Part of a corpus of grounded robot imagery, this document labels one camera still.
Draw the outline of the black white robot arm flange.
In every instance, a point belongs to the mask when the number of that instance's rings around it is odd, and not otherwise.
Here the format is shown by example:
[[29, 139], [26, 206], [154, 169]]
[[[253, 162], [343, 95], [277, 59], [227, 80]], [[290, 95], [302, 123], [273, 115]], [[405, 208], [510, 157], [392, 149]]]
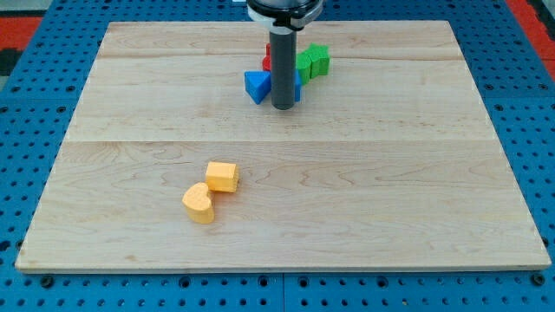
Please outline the black white robot arm flange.
[[247, 13], [270, 32], [300, 31], [323, 11], [323, 0], [247, 0]]

